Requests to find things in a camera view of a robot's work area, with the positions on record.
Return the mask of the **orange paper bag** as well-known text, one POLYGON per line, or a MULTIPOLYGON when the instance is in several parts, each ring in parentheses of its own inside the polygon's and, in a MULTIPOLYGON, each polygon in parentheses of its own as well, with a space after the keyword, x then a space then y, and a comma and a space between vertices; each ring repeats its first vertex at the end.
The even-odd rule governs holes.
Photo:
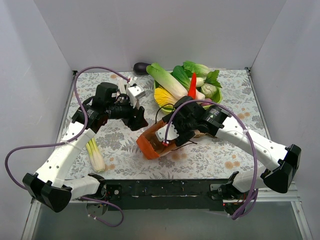
POLYGON ((162 142, 158 141, 156 137, 156 131, 165 125, 162 118, 145 130, 136 140, 138 147, 148 160, 153 160, 164 156, 187 143, 186 142, 182 146, 176 146, 175 140, 171 140, 168 145, 164 145, 162 142))

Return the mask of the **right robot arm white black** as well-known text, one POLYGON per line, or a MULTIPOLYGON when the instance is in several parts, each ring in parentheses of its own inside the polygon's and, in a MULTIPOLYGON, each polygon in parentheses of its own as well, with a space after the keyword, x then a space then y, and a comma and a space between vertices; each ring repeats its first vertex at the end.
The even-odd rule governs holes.
POLYGON ((263 137, 219 104, 204 108, 195 100, 182 99, 163 121, 165 125, 155 134, 164 146, 175 144, 180 147, 199 131, 235 145, 252 155, 255 163, 262 163, 262 167, 255 166, 247 173, 236 171, 227 183, 212 187, 213 199, 237 199, 243 193, 252 196, 253 191, 260 188, 285 194, 299 168, 300 147, 295 144, 285 146, 263 137))

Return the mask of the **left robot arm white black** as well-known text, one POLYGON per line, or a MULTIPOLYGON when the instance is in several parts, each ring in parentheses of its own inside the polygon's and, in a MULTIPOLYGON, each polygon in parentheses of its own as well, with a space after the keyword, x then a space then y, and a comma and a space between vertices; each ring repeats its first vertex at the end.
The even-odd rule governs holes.
POLYGON ((145 109, 139 99, 145 96, 142 86, 127 86, 119 93, 116 84, 100 83, 94 96, 77 109, 62 139, 45 163, 34 173, 27 173, 22 182, 30 195, 56 213, 83 196, 102 200, 107 196, 106 180, 95 173, 67 180, 66 175, 86 144, 109 119, 122 120, 131 131, 147 127, 145 109))

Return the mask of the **orange carrot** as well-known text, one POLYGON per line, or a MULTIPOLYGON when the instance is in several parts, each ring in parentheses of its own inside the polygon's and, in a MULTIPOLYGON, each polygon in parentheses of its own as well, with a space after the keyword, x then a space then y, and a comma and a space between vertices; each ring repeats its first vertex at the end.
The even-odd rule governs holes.
POLYGON ((197 95, 196 94, 196 90, 197 90, 196 84, 197 84, 197 75, 194 72, 192 74, 190 86, 189 86, 189 90, 188 90, 188 96, 193 98, 194 100, 196 99, 196 95, 197 95))

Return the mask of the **floral tablecloth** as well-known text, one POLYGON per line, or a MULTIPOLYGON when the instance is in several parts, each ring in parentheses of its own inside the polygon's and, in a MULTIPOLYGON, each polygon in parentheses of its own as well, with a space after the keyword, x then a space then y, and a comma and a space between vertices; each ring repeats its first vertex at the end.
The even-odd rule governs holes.
MULTIPOLYGON (((81 101, 95 95, 102 82, 117 84, 119 76, 112 72, 83 73, 77 80, 81 101)), ((220 70, 218 81, 222 85, 220 104, 232 110, 246 127, 267 137, 258 104, 246 70, 220 70)), ((145 90, 140 100, 148 127, 155 123, 159 109, 154 100, 154 79, 148 75, 137 77, 136 83, 145 90)), ((197 143, 187 145, 163 157, 148 160, 137 146, 136 140, 147 128, 131 131, 121 120, 108 120, 94 137, 105 163, 105 179, 224 179, 235 172, 252 170, 254 160, 250 154, 233 144, 205 135, 193 138, 197 143)), ((66 179, 78 179, 93 173, 86 147, 83 148, 66 179)))

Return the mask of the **pale green round cabbage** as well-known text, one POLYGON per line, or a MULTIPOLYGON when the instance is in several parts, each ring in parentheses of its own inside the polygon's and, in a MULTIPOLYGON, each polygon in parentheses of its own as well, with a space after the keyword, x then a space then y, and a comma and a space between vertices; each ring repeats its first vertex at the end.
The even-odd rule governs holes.
POLYGON ((216 92, 218 91, 218 88, 212 84, 205 83, 201 87, 200 91, 202 94, 205 95, 206 99, 212 99, 214 97, 214 95, 216 94, 216 92))

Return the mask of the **yellow cabbage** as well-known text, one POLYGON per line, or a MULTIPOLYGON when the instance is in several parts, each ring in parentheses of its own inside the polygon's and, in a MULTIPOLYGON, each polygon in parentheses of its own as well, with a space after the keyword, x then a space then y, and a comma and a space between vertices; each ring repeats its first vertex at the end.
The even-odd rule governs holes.
POLYGON ((172 109, 178 101, 177 98, 162 87, 157 87, 154 90, 154 99, 160 107, 164 107, 165 109, 172 109))

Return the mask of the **green plastic basket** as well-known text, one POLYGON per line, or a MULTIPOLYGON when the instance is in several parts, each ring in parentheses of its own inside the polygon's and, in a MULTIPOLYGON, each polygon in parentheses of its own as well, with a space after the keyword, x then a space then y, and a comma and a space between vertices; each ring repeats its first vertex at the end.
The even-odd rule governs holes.
MULTIPOLYGON (((204 78, 198 78, 198 80, 196 81, 196 88, 199 92, 201 92, 201 87, 205 84, 205 79, 204 78)), ((161 85, 159 85, 156 81, 154 81, 154 89, 162 87, 161 85)), ((206 100, 211 100, 212 102, 215 103, 220 103, 222 100, 222 94, 221 94, 221 88, 217 87, 217 92, 215 93, 215 95, 213 96, 213 98, 205 98, 206 100)), ((164 108, 163 106, 160 107, 161 110, 165 113, 168 114, 172 111, 172 109, 167 109, 164 108)))

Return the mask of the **white radish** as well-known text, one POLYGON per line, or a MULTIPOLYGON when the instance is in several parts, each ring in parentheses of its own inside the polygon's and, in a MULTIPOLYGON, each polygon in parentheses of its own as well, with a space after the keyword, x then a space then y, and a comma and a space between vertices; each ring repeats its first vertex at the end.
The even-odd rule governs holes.
POLYGON ((205 99, 205 95, 203 93, 201 93, 200 91, 197 90, 197 88, 195 88, 195 98, 197 100, 204 100, 205 99))

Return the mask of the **napa cabbage long green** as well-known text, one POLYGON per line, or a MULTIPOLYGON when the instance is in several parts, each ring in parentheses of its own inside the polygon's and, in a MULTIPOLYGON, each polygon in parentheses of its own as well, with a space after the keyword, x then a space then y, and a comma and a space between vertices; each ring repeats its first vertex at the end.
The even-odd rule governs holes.
POLYGON ((176 99, 179 100, 188 94, 183 85, 158 63, 155 62, 148 65, 146 67, 146 72, 176 99))

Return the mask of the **bok choy dark green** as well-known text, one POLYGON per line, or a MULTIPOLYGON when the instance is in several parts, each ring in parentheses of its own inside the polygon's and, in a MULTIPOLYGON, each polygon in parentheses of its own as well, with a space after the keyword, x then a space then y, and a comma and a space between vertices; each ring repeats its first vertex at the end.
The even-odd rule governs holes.
POLYGON ((184 68, 177 65, 173 68, 171 75, 186 89, 190 89, 191 80, 184 71, 184 68))

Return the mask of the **dark purple eggplant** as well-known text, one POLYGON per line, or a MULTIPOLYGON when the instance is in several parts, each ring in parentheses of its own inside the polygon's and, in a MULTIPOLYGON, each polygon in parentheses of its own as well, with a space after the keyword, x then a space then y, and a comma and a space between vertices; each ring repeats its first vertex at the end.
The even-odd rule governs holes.
POLYGON ((133 66, 133 72, 138 76, 148 75, 147 67, 149 65, 150 65, 150 63, 137 62, 133 66))

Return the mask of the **leafy green herb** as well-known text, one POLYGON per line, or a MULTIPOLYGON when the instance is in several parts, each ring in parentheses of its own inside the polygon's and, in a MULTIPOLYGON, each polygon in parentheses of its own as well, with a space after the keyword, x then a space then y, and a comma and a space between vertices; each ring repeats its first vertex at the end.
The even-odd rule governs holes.
POLYGON ((214 70, 210 71, 205 79, 205 83, 213 85, 217 88, 222 88, 220 82, 218 81, 218 76, 219 76, 220 71, 219 70, 214 70))

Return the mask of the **green celery stalk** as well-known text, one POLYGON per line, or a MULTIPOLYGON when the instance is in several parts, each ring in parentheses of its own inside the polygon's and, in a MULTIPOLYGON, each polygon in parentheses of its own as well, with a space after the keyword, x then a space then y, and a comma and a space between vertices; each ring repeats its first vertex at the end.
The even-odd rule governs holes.
POLYGON ((96 173, 102 173, 105 171, 105 161, 100 153, 97 143, 92 138, 87 144, 86 149, 89 155, 91 166, 96 173))

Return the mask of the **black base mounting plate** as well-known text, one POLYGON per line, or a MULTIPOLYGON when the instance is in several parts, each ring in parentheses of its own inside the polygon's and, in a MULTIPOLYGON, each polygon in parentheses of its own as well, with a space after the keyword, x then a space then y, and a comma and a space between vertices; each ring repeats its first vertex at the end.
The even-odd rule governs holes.
POLYGON ((224 187, 222 179, 109 179, 98 193, 81 199, 108 201, 122 210, 210 210, 223 211, 223 201, 246 199, 248 191, 224 187))

